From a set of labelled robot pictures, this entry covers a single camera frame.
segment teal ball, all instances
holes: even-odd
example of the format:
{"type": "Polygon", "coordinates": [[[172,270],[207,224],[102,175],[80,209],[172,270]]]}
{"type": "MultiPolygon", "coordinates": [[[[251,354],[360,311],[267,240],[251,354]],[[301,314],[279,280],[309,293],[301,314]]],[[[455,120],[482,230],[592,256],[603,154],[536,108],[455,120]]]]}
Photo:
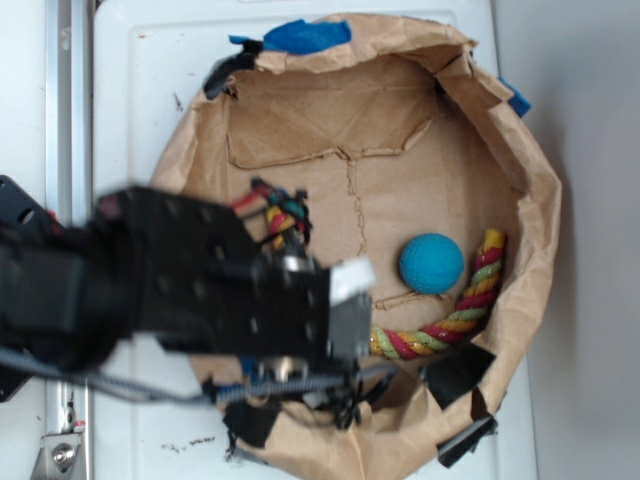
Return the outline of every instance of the teal ball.
{"type": "Polygon", "coordinates": [[[400,276],[413,290],[426,295],[449,290],[463,270],[460,247],[439,233],[413,238],[400,255],[400,276]]]}

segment multicolored rope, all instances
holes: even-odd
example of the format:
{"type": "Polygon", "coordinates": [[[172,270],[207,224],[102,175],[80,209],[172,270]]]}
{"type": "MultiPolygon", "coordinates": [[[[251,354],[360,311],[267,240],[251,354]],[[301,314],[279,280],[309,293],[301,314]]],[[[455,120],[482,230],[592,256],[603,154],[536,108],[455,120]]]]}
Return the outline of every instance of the multicolored rope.
{"type": "Polygon", "coordinates": [[[298,246],[299,242],[292,232],[296,231],[302,235],[302,246],[306,246],[310,240],[310,231],[312,228],[309,221],[309,210],[305,205],[307,194],[303,190],[298,190],[295,196],[290,196],[281,188],[274,188],[260,178],[254,178],[251,181],[251,192],[244,197],[237,199],[229,204],[236,214],[250,206],[254,206],[258,200],[264,200],[267,207],[253,211],[244,217],[249,218],[258,213],[264,213],[266,216],[269,236],[265,238],[261,244],[271,244],[275,250],[280,250],[293,242],[298,246]]]}
{"type": "Polygon", "coordinates": [[[374,325],[369,351],[392,360],[412,360],[441,352],[464,340],[489,313],[498,297],[505,239],[505,234],[498,230],[485,232],[484,243],[471,267],[469,287],[447,318],[416,332],[394,332],[374,325]]]}

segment cable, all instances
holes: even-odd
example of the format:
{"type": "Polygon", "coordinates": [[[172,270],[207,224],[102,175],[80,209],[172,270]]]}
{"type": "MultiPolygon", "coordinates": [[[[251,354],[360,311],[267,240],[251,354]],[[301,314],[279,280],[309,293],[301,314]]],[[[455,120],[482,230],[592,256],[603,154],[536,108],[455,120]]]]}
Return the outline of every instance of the cable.
{"type": "Polygon", "coordinates": [[[125,380],[102,373],[68,373],[57,367],[41,362],[25,353],[0,346],[0,363],[38,377],[52,378],[77,385],[85,385],[94,390],[134,403],[166,401],[181,405],[207,405],[211,398],[206,395],[181,396],[139,382],[125,380]]]}
{"type": "MultiPolygon", "coordinates": [[[[347,383],[344,375],[314,375],[288,382],[265,382],[259,385],[233,385],[219,387],[215,398],[209,395],[182,396],[142,383],[88,372],[84,374],[63,372],[57,367],[44,363],[25,353],[0,346],[0,364],[32,375],[53,378],[69,383],[84,385],[94,390],[135,403],[171,402],[179,405],[211,405],[213,402],[233,403],[246,397],[263,397],[272,394],[302,393],[310,390],[326,390],[347,383]]],[[[355,381],[361,382],[380,374],[391,375],[397,367],[394,364],[376,365],[358,372],[355,381]]]]}

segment blue tape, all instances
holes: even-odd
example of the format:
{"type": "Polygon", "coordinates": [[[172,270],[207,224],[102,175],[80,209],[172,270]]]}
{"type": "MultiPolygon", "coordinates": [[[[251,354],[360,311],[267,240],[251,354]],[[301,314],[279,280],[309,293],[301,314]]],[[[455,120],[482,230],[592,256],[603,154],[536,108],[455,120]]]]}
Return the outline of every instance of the blue tape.
{"type": "Polygon", "coordinates": [[[513,92],[513,97],[509,99],[509,105],[518,114],[520,118],[524,117],[529,110],[531,110],[531,103],[524,98],[524,96],[511,85],[509,85],[504,78],[498,77],[498,79],[513,92]]]}
{"type": "MultiPolygon", "coordinates": [[[[248,37],[229,35],[229,41],[242,45],[248,37]]],[[[307,55],[351,41],[351,28],[346,21],[307,23],[304,20],[285,23],[264,36],[263,49],[307,55]]]]}

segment paper bag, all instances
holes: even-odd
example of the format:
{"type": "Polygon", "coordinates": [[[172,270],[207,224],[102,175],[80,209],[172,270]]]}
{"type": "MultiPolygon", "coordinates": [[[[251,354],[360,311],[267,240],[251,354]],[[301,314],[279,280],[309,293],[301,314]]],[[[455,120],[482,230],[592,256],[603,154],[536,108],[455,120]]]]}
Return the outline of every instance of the paper bag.
{"type": "MultiPolygon", "coordinates": [[[[327,413],[287,402],[264,442],[238,440],[302,478],[401,479],[468,428],[478,404],[498,410],[542,321],[561,186],[509,106],[513,91],[474,62],[472,40],[410,18],[324,20],[346,20],[351,41],[309,55],[262,52],[215,98],[200,92],[153,184],[217,202],[244,195],[254,176],[307,189],[310,253],[327,266],[367,255],[378,276],[373,323],[396,330],[441,319],[469,281],[467,268],[449,295],[411,292],[397,262],[412,237],[448,235],[468,265],[486,228],[507,234],[502,290],[473,339],[496,359],[475,393],[443,409],[404,362],[387,395],[360,406],[359,425],[339,431],[327,413]]],[[[196,366],[203,379],[206,365],[196,366]]]]}

